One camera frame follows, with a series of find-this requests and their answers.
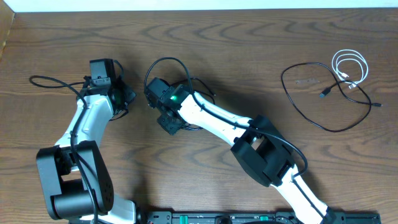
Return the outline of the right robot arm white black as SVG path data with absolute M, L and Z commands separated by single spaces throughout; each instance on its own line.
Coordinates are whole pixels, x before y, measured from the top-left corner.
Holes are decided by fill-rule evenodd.
M 333 223 L 333 211 L 302 179 L 293 153 L 303 153 L 286 141 L 263 116 L 251 119 L 232 114 L 209 102 L 188 86 L 149 87 L 147 97 L 161 113 L 159 123 L 173 134 L 184 124 L 194 124 L 231 146 L 243 170 L 256 182 L 275 188 L 302 223 Z

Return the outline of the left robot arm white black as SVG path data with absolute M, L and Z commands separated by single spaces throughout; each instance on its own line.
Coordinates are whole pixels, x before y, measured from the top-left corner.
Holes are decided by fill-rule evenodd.
M 107 124 L 135 97 L 120 78 L 86 77 L 82 89 L 54 81 L 76 94 L 76 112 L 54 146 L 42 148 L 36 164 L 47 213 L 69 223 L 137 223 L 134 202 L 114 192 L 100 153 Z

